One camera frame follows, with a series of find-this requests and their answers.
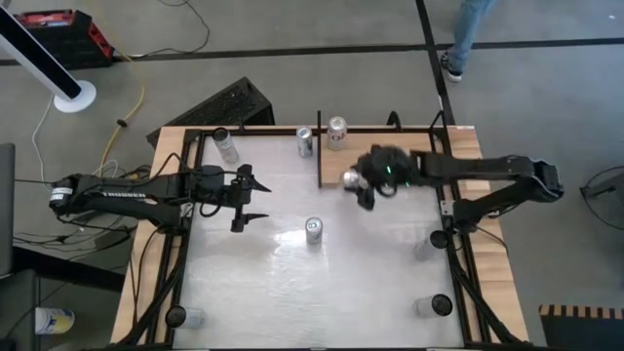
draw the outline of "person's leg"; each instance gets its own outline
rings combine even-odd
[[[459,18],[455,24],[455,43],[448,50],[448,71],[461,75],[466,66],[470,49],[475,41],[482,17],[495,0],[463,0]]]

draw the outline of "sneaker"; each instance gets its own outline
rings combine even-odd
[[[460,71],[454,71],[454,70],[450,69],[449,52],[446,52],[446,53],[442,54],[442,57],[440,58],[440,66],[444,70],[444,75],[447,78],[447,80],[449,80],[449,81],[451,81],[453,83],[461,82],[461,75],[463,73],[460,72]]]

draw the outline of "gray floor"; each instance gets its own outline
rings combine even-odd
[[[10,10],[44,10],[38,3],[14,0]],[[205,51],[423,43],[418,13],[408,0],[193,3],[212,30]],[[426,1],[437,43],[452,41],[459,3]],[[132,54],[167,46],[192,49],[204,34],[188,9],[156,1],[55,0],[41,6],[84,9],[111,41]],[[617,0],[499,0],[483,22],[479,41],[618,37],[622,30],[624,6]],[[622,46],[480,50],[473,53],[464,82],[448,84],[457,123],[477,127],[486,156],[543,157],[562,174],[563,200],[523,205],[502,219],[529,336],[538,344],[545,342],[540,303],[624,306],[624,234],[591,217],[577,191],[592,174],[622,164],[623,59]],[[147,87],[145,103],[111,153],[127,169],[151,162],[147,133],[242,76],[273,102],[279,124],[310,123],[317,109],[343,115],[351,124],[382,123],[394,109],[405,124],[425,124],[438,109],[424,52],[152,61],[138,63],[136,71]],[[38,138],[47,179],[93,171],[115,120],[138,97],[139,82],[128,64],[74,74],[96,84],[98,99],[76,115],[51,111]],[[21,67],[0,67],[0,140],[17,145],[19,177],[39,177],[30,136],[49,97]],[[43,188],[19,184],[17,195],[16,231],[70,231],[56,223]],[[609,220],[624,224],[613,198],[606,196],[596,206]],[[128,247],[119,248],[88,261],[111,268],[123,264],[127,252]],[[115,293],[63,288],[49,305],[79,311],[90,327],[77,326],[48,344],[105,344],[117,301]]]

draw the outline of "wooden tabletop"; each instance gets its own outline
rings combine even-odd
[[[377,129],[386,128],[379,126],[372,126]],[[152,163],[152,175],[155,174],[163,165],[168,155],[175,152],[181,154],[182,141],[186,129],[204,129],[213,130],[216,127],[165,127],[161,130],[158,146],[154,155],[154,161]],[[258,126],[248,127],[248,129],[292,129],[293,126]],[[477,134],[474,127],[461,127],[461,126],[449,126],[448,135],[450,139],[450,145],[454,157],[457,158],[481,158],[481,147],[477,140]],[[388,137],[382,139],[376,138],[375,142],[381,144],[393,144],[396,141],[396,135],[388,134]],[[189,166],[194,164],[194,157],[196,156],[196,145],[191,145],[191,152],[189,153]],[[173,158],[163,169],[162,175],[176,173],[178,170],[178,160]],[[477,199],[484,195],[489,194],[489,183],[481,180],[466,180],[459,182],[459,188],[461,196],[467,199]],[[493,233],[502,239],[502,233],[498,220],[496,219],[483,219],[480,226],[485,230]],[[155,227],[148,221],[142,220],[138,229],[136,230],[135,241],[133,243],[132,250],[132,265],[135,273],[138,272],[138,261],[145,248],[147,239],[154,231]],[[141,269],[141,281],[140,292],[137,299],[137,311],[138,315],[142,315],[154,296],[154,290],[156,287],[156,280],[158,275],[158,269],[160,266],[160,259],[162,256],[165,243],[164,235],[156,235],[145,250],[143,259],[143,265]],[[498,318],[507,326],[511,333],[520,339],[527,340],[527,328],[525,326],[525,320],[520,308],[520,302],[518,301],[518,295],[516,293],[516,286],[514,284],[514,278],[511,273],[511,267],[509,265],[509,259],[505,252],[505,249],[496,241],[492,240],[489,236],[482,232],[476,232],[471,237],[472,249],[477,265],[477,273],[479,275],[479,281],[481,284],[482,295],[492,308]],[[172,259],[170,260],[170,269],[176,261],[177,249],[179,242],[174,242],[174,249],[172,252]],[[126,282],[119,301],[119,308],[117,311],[117,317],[115,320],[115,326],[111,336],[111,342],[116,342],[123,338],[131,329],[133,325],[133,287],[132,278],[130,274],[130,267],[126,274]],[[479,329],[477,327],[477,319],[475,308],[470,300],[470,297],[465,295],[467,312],[470,322],[470,330],[472,339],[474,341],[481,340],[479,336]],[[170,306],[170,297],[165,300],[163,306]],[[160,320],[158,323],[158,329],[156,332],[156,341],[162,342],[165,339],[166,325],[164,323],[164,314],[167,308],[161,310]]]

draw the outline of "yellow cable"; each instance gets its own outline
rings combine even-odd
[[[95,5],[95,3],[92,3],[91,1],[87,1],[87,6],[90,7],[92,10],[94,10],[94,12],[96,12],[99,15],[99,17],[102,19],[102,22],[104,23],[105,26],[108,26],[108,21],[106,20],[102,12],[99,10],[97,6],[93,6],[93,5]],[[130,67],[133,73],[135,74],[135,77],[138,79],[140,83],[140,97],[138,98],[138,102],[136,103],[135,107],[132,110],[130,110],[130,112],[128,112],[126,117],[123,118],[124,121],[128,121],[137,113],[138,108],[143,104],[143,100],[145,99],[145,82],[142,80],[142,78],[138,74],[137,69],[135,68],[135,62],[131,58],[129,58],[126,54],[124,54],[119,49],[118,46],[115,47],[115,51],[118,52],[122,56],[122,58],[124,58],[127,62],[130,63]],[[112,148],[113,143],[115,142],[115,139],[117,138],[117,135],[119,134],[121,129],[122,129],[121,126],[117,126],[117,128],[115,128],[115,132],[113,132],[112,136],[110,136],[110,139],[108,140],[108,143],[106,144],[106,147],[104,148],[104,153],[101,155],[99,176],[102,176],[103,166],[106,163],[106,158],[108,157],[108,153],[110,152],[110,149]]]

